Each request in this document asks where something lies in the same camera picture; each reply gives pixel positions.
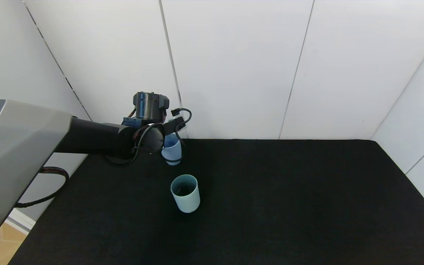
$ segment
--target floor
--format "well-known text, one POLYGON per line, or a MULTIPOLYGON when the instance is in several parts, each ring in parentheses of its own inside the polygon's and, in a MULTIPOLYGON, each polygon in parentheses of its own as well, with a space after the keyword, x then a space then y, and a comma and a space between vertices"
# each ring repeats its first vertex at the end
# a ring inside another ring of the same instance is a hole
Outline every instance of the floor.
POLYGON ((7 265, 26 235, 3 223, 0 227, 0 265, 7 265))

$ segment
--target cup rim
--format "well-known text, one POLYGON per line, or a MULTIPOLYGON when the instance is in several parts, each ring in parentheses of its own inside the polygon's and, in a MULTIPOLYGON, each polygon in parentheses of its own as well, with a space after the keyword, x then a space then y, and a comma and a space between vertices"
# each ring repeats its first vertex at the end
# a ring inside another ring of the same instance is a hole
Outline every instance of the cup rim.
POLYGON ((165 147, 165 144, 163 144, 163 149, 170 149, 170 148, 173 148, 173 147, 177 146, 179 143, 181 143, 181 141, 180 141, 180 139, 178 138, 178 136, 176 136, 176 134, 175 134, 175 133, 172 133, 172 134, 173 134, 173 135, 175 135, 177 142, 176 142, 174 145, 170 146, 170 147, 165 147))
POLYGON ((195 176, 192 176, 191 174, 182 174, 182 175, 179 175, 179 176, 177 176, 172 182, 171 182, 171 185, 170 185, 170 191, 171 191, 171 193, 174 195, 174 196, 177 196, 177 197, 181 197, 181 198, 185 198, 185 197, 187 197, 187 196, 190 196, 191 194, 193 194, 196 190, 198 189, 198 182, 197 182, 197 178, 195 178, 195 176), (173 184, 174 184, 174 182, 178 179, 178 178, 180 178, 180 177, 182 177, 182 176, 191 176, 193 179, 194 179, 194 181, 195 181, 195 188, 194 188, 194 190, 190 193, 190 194, 187 194, 187 195, 184 195, 184 196, 179 196, 179 195, 176 195, 174 192, 173 192, 173 184))

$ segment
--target blue connector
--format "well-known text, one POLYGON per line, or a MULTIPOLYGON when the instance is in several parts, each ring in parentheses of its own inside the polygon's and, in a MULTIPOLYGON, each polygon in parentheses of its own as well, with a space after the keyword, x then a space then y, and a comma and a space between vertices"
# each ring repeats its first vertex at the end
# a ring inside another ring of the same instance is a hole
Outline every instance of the blue connector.
POLYGON ((124 117, 124 121, 122 122, 122 125, 130 126, 134 128, 140 128, 140 126, 142 125, 142 120, 136 119, 136 118, 124 117))

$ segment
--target black tablecloth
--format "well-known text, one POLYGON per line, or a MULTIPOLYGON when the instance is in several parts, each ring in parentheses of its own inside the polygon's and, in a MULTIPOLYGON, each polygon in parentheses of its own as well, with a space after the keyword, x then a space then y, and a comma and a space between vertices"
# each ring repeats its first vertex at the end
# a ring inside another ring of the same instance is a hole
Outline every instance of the black tablecloth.
POLYGON ((377 143, 186 145, 177 166, 88 156, 10 264, 424 265, 424 199, 377 143), (184 173, 190 214, 170 194, 184 173))

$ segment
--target plastic cup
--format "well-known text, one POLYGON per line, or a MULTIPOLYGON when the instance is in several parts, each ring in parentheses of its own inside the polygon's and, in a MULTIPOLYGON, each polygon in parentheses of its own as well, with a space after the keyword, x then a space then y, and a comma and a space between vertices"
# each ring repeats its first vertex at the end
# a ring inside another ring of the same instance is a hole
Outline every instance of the plastic cup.
POLYGON ((183 213, 192 213, 201 203, 199 185, 192 175, 181 175, 171 183, 171 194, 183 213))
MULTIPOLYGON (((161 150, 161 155, 168 160, 178 160, 182 157, 181 142, 176 134, 168 134, 165 136, 165 147, 161 150)), ((181 161, 168 162, 168 165, 175 166, 181 161)))

